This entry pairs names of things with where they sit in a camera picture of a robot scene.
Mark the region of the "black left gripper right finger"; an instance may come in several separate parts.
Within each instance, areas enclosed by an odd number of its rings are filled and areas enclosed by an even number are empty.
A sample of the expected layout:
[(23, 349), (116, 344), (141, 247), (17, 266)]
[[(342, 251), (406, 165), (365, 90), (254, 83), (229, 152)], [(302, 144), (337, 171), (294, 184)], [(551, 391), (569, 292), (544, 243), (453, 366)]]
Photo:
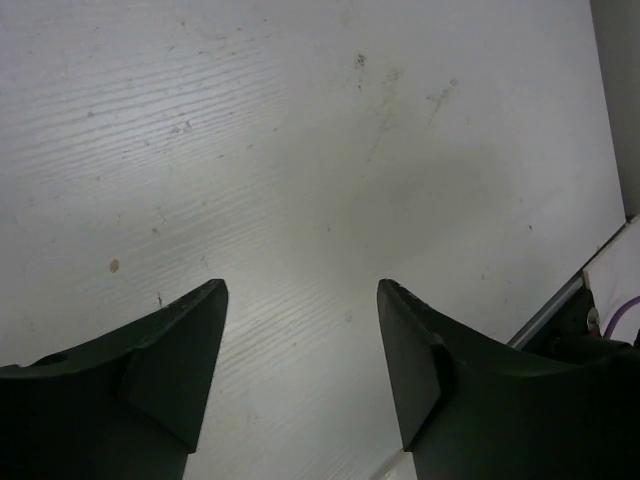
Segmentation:
[(590, 334), (541, 356), (377, 289), (402, 447), (421, 479), (635, 479), (639, 350)]

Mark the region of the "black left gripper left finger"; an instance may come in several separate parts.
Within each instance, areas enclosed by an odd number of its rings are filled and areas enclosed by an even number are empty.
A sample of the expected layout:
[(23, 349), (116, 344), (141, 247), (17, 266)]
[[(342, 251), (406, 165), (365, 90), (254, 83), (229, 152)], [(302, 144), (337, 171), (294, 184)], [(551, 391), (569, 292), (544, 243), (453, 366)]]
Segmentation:
[(221, 279), (94, 340), (1, 370), (5, 479), (179, 479), (228, 307)]

